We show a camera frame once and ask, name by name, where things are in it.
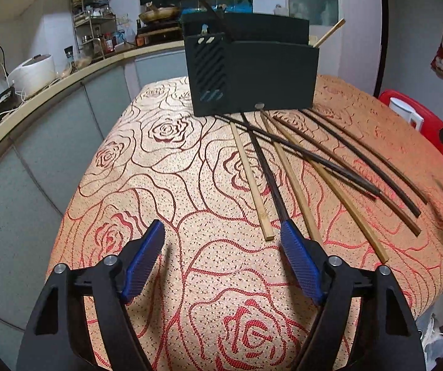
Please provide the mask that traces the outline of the light brown chopstick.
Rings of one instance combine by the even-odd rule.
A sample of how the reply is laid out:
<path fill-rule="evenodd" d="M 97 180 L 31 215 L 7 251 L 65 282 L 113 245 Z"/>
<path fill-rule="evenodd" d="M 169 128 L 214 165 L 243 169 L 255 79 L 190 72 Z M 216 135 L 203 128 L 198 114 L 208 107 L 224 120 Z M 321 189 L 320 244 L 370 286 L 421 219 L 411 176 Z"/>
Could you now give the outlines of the light brown chopstick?
<path fill-rule="evenodd" d="M 312 217 L 312 214 L 310 213 L 310 208 L 307 202 L 304 200 L 304 193 L 302 191 L 302 188 L 299 186 L 297 177 L 295 175 L 295 172 L 293 171 L 290 160 L 286 157 L 283 148 L 278 143 L 273 142 L 273 148 L 276 151 L 277 157 L 280 161 L 280 164 L 283 166 L 284 172 L 287 176 L 287 178 L 290 181 L 290 187 L 292 189 L 292 192 L 294 193 L 295 199 L 298 203 L 300 212 L 302 214 L 304 224 L 306 226 L 307 234 L 310 237 L 312 241 L 315 241 L 319 245 L 323 244 L 322 237 L 320 235 L 319 229 L 317 228 L 316 221 Z M 281 231 L 284 231 L 285 225 L 291 224 L 291 217 L 289 215 L 289 219 L 287 221 L 281 222 Z"/>

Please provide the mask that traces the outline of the black chopstick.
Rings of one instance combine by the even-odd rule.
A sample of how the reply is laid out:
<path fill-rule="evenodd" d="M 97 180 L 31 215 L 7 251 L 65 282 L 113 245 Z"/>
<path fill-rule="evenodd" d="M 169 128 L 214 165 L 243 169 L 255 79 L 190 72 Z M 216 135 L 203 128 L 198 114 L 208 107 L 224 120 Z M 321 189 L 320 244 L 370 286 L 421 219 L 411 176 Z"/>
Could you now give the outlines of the black chopstick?
<path fill-rule="evenodd" d="M 311 116 L 307 111 L 299 109 L 299 112 L 309 119 L 313 120 L 316 125 L 318 125 L 323 130 L 326 130 L 329 134 L 337 139 L 337 141 L 341 142 L 345 147 L 347 147 L 351 152 L 353 152 L 358 158 L 360 158 L 363 163 L 369 166 L 369 168 L 380 177 L 384 183 L 386 183 L 392 191 L 402 200 L 402 202 L 406 205 L 406 207 L 410 210 L 410 212 L 416 217 L 420 217 L 421 210 L 414 203 L 414 201 L 392 180 L 389 175 L 386 174 L 373 160 L 367 157 L 364 153 L 362 153 L 358 148 L 356 148 L 352 143 L 346 140 L 344 137 L 339 135 L 336 131 L 333 131 L 329 126 L 325 125 L 322 121 L 317 120 L 315 117 Z"/>

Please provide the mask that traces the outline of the dark crossing chopstick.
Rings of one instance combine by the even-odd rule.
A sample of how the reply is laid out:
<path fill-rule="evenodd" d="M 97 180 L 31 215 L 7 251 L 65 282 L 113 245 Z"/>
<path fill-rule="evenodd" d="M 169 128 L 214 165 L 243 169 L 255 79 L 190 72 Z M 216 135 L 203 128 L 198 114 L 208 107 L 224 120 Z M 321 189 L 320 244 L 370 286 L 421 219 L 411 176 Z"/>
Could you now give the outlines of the dark crossing chopstick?
<path fill-rule="evenodd" d="M 222 115 L 222 114 L 215 114 L 214 117 L 216 119 L 222 120 L 224 122 L 232 122 L 236 125 L 239 125 L 246 131 L 253 131 L 253 132 L 257 133 L 259 136 L 266 137 L 271 142 L 280 143 L 282 145 L 285 145 L 291 151 L 299 153 L 299 155 L 301 155 L 302 157 L 304 157 L 306 159 L 310 159 L 310 161 L 312 161 L 312 162 L 319 163 L 319 164 L 323 165 L 324 167 L 326 167 L 327 169 L 330 169 L 330 170 L 334 171 L 335 173 L 342 175 L 343 177 L 345 177 L 349 181 L 357 184 L 359 187 L 368 191 L 369 194 L 372 194 L 376 197 L 380 196 L 380 193 L 381 193 L 380 189 L 377 188 L 376 186 L 374 186 L 368 180 L 365 180 L 365 178 L 363 178 L 359 175 L 356 175 L 353 172 L 346 170 L 343 167 L 341 167 L 331 161 L 328 161 L 325 158 L 323 158 L 323 157 L 321 157 L 321 156 L 319 156 L 319 155 L 317 155 L 317 154 L 315 154 L 315 153 L 313 153 L 301 146 L 298 146 L 295 143 L 284 140 L 284 138 L 279 137 L 275 134 L 272 134 L 268 131 L 264 131 L 262 128 L 254 126 L 248 122 L 243 122 L 243 121 L 240 121 L 235 118 L 232 118 L 232 117 L 229 117 L 226 115 Z"/>

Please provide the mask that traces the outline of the thin light bamboo chopstick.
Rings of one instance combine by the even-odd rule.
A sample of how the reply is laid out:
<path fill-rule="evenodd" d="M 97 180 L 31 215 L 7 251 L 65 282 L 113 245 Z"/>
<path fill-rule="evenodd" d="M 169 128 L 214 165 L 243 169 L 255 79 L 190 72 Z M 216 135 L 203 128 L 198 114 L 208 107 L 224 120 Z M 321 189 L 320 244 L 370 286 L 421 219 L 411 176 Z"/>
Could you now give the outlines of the thin light bamboo chopstick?
<path fill-rule="evenodd" d="M 331 35 L 335 34 L 346 23 L 345 19 L 340 19 L 330 30 L 328 30 L 320 39 L 313 45 L 314 48 L 321 47 Z"/>

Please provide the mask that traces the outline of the lower kitchen cabinets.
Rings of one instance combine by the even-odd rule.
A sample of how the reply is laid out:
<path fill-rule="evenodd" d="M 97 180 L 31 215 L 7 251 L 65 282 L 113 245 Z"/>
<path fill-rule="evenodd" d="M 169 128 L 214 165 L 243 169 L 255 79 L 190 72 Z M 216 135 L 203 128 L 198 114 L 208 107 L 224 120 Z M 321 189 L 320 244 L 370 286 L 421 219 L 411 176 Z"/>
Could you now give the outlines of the lower kitchen cabinets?
<path fill-rule="evenodd" d="M 60 223 L 92 157 L 145 85 L 186 73 L 183 49 L 140 50 L 56 86 L 0 134 L 0 360 L 9 369 Z"/>

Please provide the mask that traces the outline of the beige kitchen countertop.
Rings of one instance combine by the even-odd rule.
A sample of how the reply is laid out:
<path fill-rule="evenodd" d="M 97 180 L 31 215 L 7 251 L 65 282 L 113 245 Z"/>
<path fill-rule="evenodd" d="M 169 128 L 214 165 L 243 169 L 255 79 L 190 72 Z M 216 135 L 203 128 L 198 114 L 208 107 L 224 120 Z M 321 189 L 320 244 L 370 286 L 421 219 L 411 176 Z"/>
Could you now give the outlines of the beige kitchen countertop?
<path fill-rule="evenodd" d="M 121 66 L 124 71 L 127 92 L 131 99 L 135 98 L 141 90 L 138 71 L 135 66 L 135 60 L 138 57 L 150 57 L 152 55 L 161 55 L 177 53 L 184 49 L 182 41 L 152 45 L 139 49 L 116 54 L 111 58 L 104 59 L 93 65 L 89 65 L 83 70 L 79 70 L 73 75 L 69 75 L 63 80 L 58 80 L 54 85 L 49 86 L 40 94 L 29 99 L 20 105 L 14 112 L 7 115 L 0 124 L 0 154 L 2 154 L 2 143 L 14 131 L 21 130 L 30 123 L 38 114 L 45 113 L 50 106 L 57 103 L 71 94 L 76 88 L 82 86 L 85 82 L 98 77 L 115 68 Z"/>

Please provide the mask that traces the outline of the red plastic chair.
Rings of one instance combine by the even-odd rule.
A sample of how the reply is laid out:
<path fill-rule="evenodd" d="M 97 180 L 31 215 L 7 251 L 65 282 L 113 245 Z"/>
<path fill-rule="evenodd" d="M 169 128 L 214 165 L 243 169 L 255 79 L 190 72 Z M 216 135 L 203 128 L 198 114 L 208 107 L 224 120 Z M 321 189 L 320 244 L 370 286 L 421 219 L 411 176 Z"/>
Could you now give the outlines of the red plastic chair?
<path fill-rule="evenodd" d="M 443 143 L 439 138 L 439 131 L 443 128 L 443 121 L 428 108 L 418 103 L 417 100 L 394 90 L 383 91 L 378 99 L 384 104 L 389 105 L 392 98 L 397 98 L 410 105 L 424 119 L 420 128 L 420 133 L 430 141 L 443 155 Z"/>

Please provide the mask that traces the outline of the red hanging apron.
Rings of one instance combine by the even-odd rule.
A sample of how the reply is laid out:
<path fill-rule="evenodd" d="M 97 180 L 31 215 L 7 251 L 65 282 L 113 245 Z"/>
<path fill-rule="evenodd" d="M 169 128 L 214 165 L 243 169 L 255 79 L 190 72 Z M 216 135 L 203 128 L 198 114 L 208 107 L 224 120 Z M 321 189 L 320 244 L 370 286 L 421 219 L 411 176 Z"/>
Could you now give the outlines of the red hanging apron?
<path fill-rule="evenodd" d="M 441 42 L 434 59 L 430 63 L 430 68 L 436 73 L 436 75 L 443 79 L 443 31 L 441 35 Z"/>

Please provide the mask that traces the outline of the rose patterned tablecloth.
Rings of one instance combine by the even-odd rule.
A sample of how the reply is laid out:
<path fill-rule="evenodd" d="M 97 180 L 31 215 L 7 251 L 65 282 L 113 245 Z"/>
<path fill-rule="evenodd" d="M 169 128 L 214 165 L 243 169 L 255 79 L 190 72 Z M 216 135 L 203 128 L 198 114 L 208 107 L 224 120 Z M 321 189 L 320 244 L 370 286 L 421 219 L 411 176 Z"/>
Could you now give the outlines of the rose patterned tablecloth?
<path fill-rule="evenodd" d="M 415 316 L 443 292 L 443 156 L 374 97 L 327 75 L 315 107 L 379 151 L 416 193 L 354 141 L 421 210 L 413 234 L 378 199 L 343 184 L 389 256 Z M 297 111 L 279 117 L 386 195 L 368 165 Z M 49 262 L 93 266 L 165 225 L 165 246 L 128 313 L 156 370 L 288 370 L 316 316 L 278 240 L 266 241 L 230 126 L 194 117 L 185 77 L 145 85 L 118 118 L 66 209 Z"/>

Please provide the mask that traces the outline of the white rice cooker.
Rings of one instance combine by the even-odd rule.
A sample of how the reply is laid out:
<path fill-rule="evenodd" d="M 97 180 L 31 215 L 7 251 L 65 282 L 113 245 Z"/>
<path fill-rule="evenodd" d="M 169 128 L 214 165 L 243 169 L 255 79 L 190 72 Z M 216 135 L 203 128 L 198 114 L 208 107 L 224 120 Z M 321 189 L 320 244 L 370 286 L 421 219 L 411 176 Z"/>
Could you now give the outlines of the white rice cooker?
<path fill-rule="evenodd" d="M 51 54 L 37 54 L 16 67 L 7 76 L 7 83 L 24 99 L 35 96 L 57 78 Z"/>

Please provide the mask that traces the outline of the pepper grinder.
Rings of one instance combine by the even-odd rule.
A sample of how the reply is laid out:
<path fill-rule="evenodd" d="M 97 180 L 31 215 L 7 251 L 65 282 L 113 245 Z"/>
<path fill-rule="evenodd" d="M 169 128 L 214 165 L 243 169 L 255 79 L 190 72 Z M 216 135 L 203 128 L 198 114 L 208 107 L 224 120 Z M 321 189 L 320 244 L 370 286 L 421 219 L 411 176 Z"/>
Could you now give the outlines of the pepper grinder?
<path fill-rule="evenodd" d="M 64 48 L 66 55 L 66 68 L 65 73 L 70 75 L 75 71 L 75 58 L 74 58 L 74 48 L 73 46 L 68 46 Z"/>

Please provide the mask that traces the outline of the dark green utensil holder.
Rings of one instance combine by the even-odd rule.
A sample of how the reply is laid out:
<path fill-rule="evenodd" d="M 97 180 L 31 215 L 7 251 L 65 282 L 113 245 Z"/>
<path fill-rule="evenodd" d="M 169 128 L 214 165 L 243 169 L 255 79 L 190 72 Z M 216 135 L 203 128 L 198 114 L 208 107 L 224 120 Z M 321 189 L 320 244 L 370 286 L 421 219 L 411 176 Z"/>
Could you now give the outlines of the dark green utensil holder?
<path fill-rule="evenodd" d="M 313 105 L 320 51 L 307 20 L 199 12 L 181 22 L 195 116 Z"/>

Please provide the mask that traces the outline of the gas stove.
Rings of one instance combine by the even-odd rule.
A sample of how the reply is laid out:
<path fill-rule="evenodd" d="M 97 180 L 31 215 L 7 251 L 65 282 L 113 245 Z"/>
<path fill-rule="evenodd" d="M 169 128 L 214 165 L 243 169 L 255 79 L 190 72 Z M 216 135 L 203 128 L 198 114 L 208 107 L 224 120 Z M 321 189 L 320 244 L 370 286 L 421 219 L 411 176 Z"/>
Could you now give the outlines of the gas stove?
<path fill-rule="evenodd" d="M 181 41 L 182 39 L 183 34 L 179 21 L 164 21 L 145 24 L 142 27 L 138 26 L 135 44 L 138 48 L 143 48 L 149 45 Z"/>

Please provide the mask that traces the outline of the metal spice rack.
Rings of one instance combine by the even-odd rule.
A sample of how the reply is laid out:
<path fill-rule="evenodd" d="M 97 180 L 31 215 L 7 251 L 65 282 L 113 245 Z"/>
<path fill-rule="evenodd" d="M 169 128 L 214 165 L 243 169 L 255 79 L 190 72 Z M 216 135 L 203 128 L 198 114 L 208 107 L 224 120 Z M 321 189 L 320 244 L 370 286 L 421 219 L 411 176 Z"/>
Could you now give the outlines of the metal spice rack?
<path fill-rule="evenodd" d="M 71 0 L 71 17 L 80 54 L 98 61 L 113 53 L 117 17 L 110 0 Z"/>

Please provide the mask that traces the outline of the wok on left burner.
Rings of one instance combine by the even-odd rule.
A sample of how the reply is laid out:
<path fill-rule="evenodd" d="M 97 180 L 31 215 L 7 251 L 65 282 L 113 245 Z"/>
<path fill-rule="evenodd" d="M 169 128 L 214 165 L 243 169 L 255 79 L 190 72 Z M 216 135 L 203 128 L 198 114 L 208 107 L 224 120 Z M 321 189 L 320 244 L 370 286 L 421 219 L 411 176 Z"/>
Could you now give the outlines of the wok on left burner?
<path fill-rule="evenodd" d="M 180 8 L 176 6 L 167 6 L 158 8 L 152 2 L 145 4 L 145 11 L 139 14 L 139 20 L 144 24 L 163 20 L 175 20 L 179 18 Z"/>

